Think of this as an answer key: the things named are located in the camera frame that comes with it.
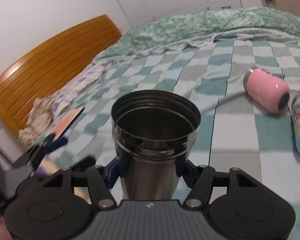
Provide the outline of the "stainless steel cup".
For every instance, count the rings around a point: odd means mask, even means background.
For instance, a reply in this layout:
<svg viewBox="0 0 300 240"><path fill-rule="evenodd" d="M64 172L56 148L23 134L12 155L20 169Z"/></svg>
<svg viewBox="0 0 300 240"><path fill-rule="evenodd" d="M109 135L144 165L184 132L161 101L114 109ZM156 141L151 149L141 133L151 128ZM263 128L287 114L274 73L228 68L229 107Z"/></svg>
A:
<svg viewBox="0 0 300 240"><path fill-rule="evenodd" d="M171 199L196 140L198 108L174 93L140 90L117 99L111 119L123 197Z"/></svg>

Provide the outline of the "pink cup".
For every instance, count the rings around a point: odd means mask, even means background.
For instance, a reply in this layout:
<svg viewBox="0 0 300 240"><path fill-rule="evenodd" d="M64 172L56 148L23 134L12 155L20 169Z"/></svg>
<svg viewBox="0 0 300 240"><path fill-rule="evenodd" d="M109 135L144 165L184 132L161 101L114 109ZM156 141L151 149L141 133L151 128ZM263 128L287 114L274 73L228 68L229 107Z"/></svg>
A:
<svg viewBox="0 0 300 240"><path fill-rule="evenodd" d="M289 85L263 68L250 68L243 79L247 94L268 113L280 113L290 98Z"/></svg>

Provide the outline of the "pink book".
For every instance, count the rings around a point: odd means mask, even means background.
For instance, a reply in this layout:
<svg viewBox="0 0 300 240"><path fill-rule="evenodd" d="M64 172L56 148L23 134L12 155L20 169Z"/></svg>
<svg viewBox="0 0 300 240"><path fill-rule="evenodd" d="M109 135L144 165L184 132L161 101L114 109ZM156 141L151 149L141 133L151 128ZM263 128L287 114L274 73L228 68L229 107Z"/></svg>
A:
<svg viewBox="0 0 300 240"><path fill-rule="evenodd" d="M70 127L70 125L77 119L77 117L83 112L84 107L78 107L76 109L70 110L66 113L61 120L54 126L51 130L53 137L53 141L57 140L61 137L66 130Z"/></svg>

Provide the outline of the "purple floral pillow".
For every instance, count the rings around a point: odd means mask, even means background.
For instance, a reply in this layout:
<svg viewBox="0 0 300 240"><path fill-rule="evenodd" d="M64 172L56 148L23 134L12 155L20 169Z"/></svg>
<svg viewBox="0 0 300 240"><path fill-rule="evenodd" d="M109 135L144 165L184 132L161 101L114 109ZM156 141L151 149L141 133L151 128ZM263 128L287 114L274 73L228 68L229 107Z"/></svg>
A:
<svg viewBox="0 0 300 240"><path fill-rule="evenodd" d="M18 139L25 148L37 139L62 115L74 99L104 73L100 63L90 63L77 76L54 94L36 98L29 112L26 127L19 130Z"/></svg>

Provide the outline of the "checkered bed sheet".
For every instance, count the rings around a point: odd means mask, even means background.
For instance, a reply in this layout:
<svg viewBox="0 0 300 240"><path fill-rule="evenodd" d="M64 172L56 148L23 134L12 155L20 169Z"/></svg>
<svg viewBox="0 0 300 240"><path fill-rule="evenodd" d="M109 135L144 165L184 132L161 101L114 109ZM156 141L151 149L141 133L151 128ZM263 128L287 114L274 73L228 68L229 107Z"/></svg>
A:
<svg viewBox="0 0 300 240"><path fill-rule="evenodd" d="M192 101L202 120L190 160L217 171L238 167L290 202L296 211L291 239L300 239L300 155L294 144L291 109L269 115L246 94L245 73L260 67L300 92L300 38L218 37L203 47L187 45L161 54L111 57L97 81L79 94L69 108L84 107L67 130L69 142L48 156L57 168L87 155L99 165L115 157L110 110L121 96L157 89Z"/></svg>

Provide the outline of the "wooden headboard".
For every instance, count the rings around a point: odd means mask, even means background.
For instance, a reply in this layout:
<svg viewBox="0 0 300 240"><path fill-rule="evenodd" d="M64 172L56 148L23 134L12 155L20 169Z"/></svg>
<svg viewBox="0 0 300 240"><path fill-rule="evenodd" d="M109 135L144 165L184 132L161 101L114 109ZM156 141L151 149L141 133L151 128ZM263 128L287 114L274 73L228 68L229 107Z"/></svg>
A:
<svg viewBox="0 0 300 240"><path fill-rule="evenodd" d="M0 75L0 119L16 137L36 98L53 94L121 38L107 15L75 25L29 51Z"/></svg>

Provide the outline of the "green floral quilt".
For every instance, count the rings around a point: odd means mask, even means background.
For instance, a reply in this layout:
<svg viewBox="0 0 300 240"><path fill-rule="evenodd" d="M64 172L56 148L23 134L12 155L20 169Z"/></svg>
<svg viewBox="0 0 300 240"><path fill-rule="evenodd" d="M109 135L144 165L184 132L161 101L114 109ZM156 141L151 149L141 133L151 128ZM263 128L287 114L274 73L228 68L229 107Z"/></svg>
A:
<svg viewBox="0 0 300 240"><path fill-rule="evenodd" d="M267 7L210 10L161 18L138 26L95 58L147 56L200 47L222 33L300 37L300 17Z"/></svg>

